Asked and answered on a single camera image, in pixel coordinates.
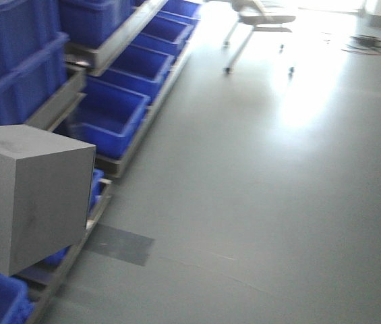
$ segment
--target gray floor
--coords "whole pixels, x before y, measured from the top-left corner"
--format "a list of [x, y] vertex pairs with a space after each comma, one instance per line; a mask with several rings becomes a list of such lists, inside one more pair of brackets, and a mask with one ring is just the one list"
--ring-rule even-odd
[[[369, 30], [305, 12], [295, 46], [279, 55], [293, 40], [259, 33], [226, 77], [245, 28], [222, 50], [234, 13], [208, 3], [203, 14], [43, 323], [381, 323], [381, 56], [342, 51]], [[116, 229], [142, 238], [146, 258], [93, 248], [103, 229], [99, 244], [126, 246]]]

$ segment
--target gray metal box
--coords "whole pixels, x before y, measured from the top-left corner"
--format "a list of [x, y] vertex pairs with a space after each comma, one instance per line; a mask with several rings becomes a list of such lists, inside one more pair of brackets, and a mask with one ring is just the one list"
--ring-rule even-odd
[[86, 227], [95, 146], [30, 126], [0, 126], [0, 272], [75, 244]]

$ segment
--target metal shelf rack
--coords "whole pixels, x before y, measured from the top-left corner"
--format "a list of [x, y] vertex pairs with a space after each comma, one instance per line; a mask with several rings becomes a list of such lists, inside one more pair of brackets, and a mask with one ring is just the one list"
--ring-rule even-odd
[[81, 93], [86, 85], [85, 70], [67, 66], [67, 82], [44, 103], [25, 124], [53, 131], [86, 96]]

